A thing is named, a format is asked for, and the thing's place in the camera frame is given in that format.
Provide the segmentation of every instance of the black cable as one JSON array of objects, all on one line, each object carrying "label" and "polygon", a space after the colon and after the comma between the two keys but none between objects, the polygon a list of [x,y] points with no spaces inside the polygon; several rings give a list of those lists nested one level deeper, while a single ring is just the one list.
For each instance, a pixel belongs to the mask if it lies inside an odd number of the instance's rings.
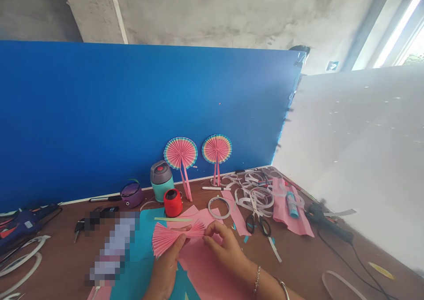
[{"label": "black cable", "polygon": [[[56,213],[53,217],[51,217],[48,221],[46,221],[44,224],[43,224],[43,226],[40,228],[40,230],[42,230],[43,228],[44,228],[44,226],[46,226],[46,224],[48,223],[48,222],[50,222],[53,218],[55,218],[57,215],[59,215],[61,212],[63,211],[63,208],[61,208],[61,207],[59,207],[59,213]],[[39,233],[40,231],[38,231],[38,232],[36,232],[36,233],[34,233],[33,235],[32,235],[32,237],[31,238],[25,238],[24,239],[24,241],[22,241],[21,242],[21,244],[20,245],[18,245],[17,247],[16,247],[16,249],[15,250],[13,250],[9,255],[7,255],[6,257],[4,257],[1,261],[0,261],[0,267],[2,267],[3,266],[3,264],[7,261],[7,260],[9,260],[11,257],[13,257],[13,255],[15,255],[19,250],[21,250],[22,249],[22,247],[27,243],[27,242],[29,242],[31,239],[34,239],[34,237]]]},{"label": "black cable", "polygon": [[355,255],[356,255],[356,258],[358,258],[358,261],[359,261],[359,263],[361,264],[361,266],[365,269],[365,271],[370,275],[370,277],[372,278],[372,280],[374,280],[374,282],[377,284],[377,286],[380,288],[380,289],[378,289],[378,288],[376,288],[376,287],[374,287],[373,285],[371,285],[371,284],[369,284],[368,282],[366,282],[359,274],[357,274],[356,273],[356,271],[343,259],[343,257],[342,256],[340,256],[340,254],[328,243],[328,242],[326,242],[325,240],[324,240],[324,238],[321,236],[321,233],[319,232],[319,229],[317,230],[317,233],[318,233],[318,236],[319,236],[319,238],[321,238],[321,240],[324,242],[324,244],[325,245],[327,245],[327,247],[328,248],[330,248],[332,251],[333,251],[333,253],[335,253],[345,264],[346,264],[346,266],[348,266],[349,267],[349,269],[360,279],[360,280],[362,280],[365,284],[367,284],[368,286],[370,286],[371,288],[373,288],[374,290],[376,290],[376,291],[378,291],[378,292],[380,292],[380,293],[382,293],[388,300],[390,300],[390,298],[393,298],[394,300],[399,300],[398,298],[396,298],[395,296],[392,296],[392,295],[390,295],[390,294],[387,294],[385,291],[384,291],[384,289],[382,288],[382,286],[377,282],[377,280],[375,280],[374,279],[374,277],[370,274],[370,272],[365,268],[365,266],[363,265],[363,263],[361,262],[361,260],[360,260],[360,258],[359,258],[359,256],[358,256],[358,254],[357,254],[357,252],[356,252],[356,250],[355,250],[355,248],[354,248],[354,246],[353,245],[351,245],[352,246],[352,248],[353,248],[353,251],[355,252]]}]

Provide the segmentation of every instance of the hand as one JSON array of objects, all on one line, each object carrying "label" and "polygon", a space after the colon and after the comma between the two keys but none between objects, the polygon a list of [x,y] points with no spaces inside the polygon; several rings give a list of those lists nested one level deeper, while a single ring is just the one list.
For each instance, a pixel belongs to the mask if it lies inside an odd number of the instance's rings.
[{"label": "hand", "polygon": [[[191,225],[188,225],[175,230],[185,232],[190,230],[190,228]],[[143,300],[169,299],[174,289],[178,256],[185,241],[186,235],[183,233],[177,238],[175,243],[155,261],[150,277],[149,288]]]},{"label": "hand", "polygon": [[[209,246],[220,264],[242,282],[249,286],[254,285],[257,265],[244,255],[233,231],[216,220],[206,228],[204,234],[204,243]],[[212,238],[213,234],[221,236],[221,246]]]}]

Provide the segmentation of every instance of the wrist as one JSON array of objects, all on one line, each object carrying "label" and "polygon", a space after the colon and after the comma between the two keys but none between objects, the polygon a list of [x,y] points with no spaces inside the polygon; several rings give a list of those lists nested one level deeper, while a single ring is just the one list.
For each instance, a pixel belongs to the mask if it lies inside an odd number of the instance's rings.
[{"label": "wrist", "polygon": [[257,274],[257,264],[246,258],[246,262],[240,268],[240,279],[246,287],[254,287]]}]

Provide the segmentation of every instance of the paper fan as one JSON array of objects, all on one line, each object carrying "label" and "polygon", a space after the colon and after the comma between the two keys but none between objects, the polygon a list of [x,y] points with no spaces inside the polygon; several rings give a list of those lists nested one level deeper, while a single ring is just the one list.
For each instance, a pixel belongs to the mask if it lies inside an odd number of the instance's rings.
[{"label": "paper fan", "polygon": [[151,240],[151,244],[153,246],[153,254],[156,257],[162,255],[165,251],[168,250],[169,247],[172,246],[173,243],[177,240],[177,238],[184,233],[187,238],[200,238],[204,236],[205,227],[204,224],[197,220],[192,228],[185,232],[175,231],[169,228],[166,228],[160,223],[156,223],[155,230],[153,232],[153,237]]},{"label": "paper fan", "polygon": [[202,146],[202,154],[206,161],[215,164],[213,169],[213,185],[216,186],[216,174],[218,174],[218,186],[220,186],[220,164],[228,160],[231,155],[232,144],[230,139],[222,134],[214,134],[207,138]]},{"label": "paper fan", "polygon": [[193,141],[184,137],[176,137],[168,142],[163,151],[166,162],[174,169],[180,170],[181,180],[184,185],[186,197],[191,198],[190,183],[187,176],[187,169],[192,167],[197,160],[197,148]]}]

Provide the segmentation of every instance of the purple container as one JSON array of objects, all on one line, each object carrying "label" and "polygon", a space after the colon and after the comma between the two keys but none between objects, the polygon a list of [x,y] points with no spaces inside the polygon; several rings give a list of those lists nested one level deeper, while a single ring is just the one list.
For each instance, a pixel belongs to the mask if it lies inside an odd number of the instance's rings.
[{"label": "purple container", "polygon": [[141,204],[143,200],[143,191],[139,183],[129,183],[122,189],[121,196],[128,208],[134,208]]}]

